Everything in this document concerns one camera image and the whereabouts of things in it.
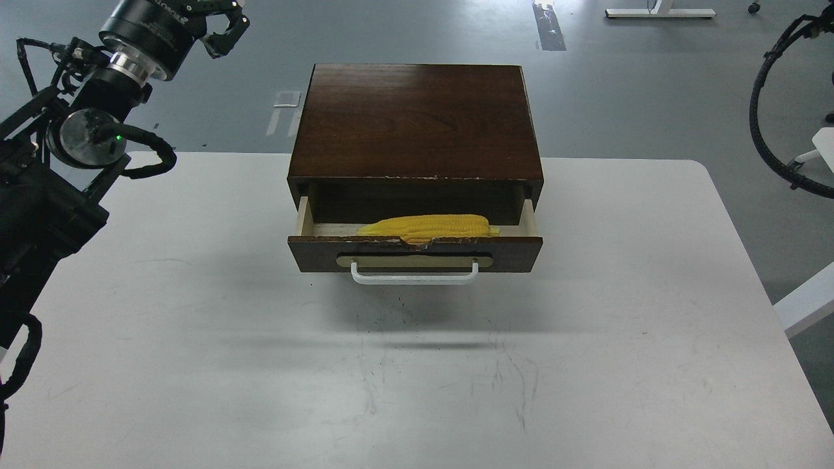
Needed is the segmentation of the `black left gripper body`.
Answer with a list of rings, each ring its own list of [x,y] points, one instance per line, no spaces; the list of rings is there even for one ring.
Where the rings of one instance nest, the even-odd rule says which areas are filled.
[[[121,1],[102,25],[107,50],[130,46],[155,62],[152,76],[171,81],[191,48],[207,33],[204,17],[188,17],[179,1]]]

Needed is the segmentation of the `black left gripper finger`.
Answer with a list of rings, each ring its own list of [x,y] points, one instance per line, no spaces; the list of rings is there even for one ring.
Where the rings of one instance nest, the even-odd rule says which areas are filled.
[[[244,8],[244,3],[206,3],[200,6],[201,13],[206,18],[217,15],[224,15],[227,18],[226,30],[221,33],[209,33],[201,39],[212,59],[225,57],[251,25],[250,19],[244,14],[242,8]]]

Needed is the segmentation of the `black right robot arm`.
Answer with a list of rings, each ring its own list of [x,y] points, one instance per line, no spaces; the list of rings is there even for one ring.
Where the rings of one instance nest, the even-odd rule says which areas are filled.
[[[790,190],[832,200],[832,166],[802,157],[800,142],[819,128],[832,129],[832,7],[802,13],[781,30],[760,57],[747,105],[747,125],[756,156]]]

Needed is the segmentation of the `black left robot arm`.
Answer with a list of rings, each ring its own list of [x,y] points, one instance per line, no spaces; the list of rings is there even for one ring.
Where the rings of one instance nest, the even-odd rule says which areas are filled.
[[[169,172],[178,160],[162,137],[127,124],[171,81],[196,42],[226,56],[250,26],[242,1],[122,1],[99,33],[17,41],[31,97],[2,121],[2,353],[26,339],[2,379],[2,413],[32,371],[44,328],[32,308],[61,259],[104,228],[100,205],[119,177]]]

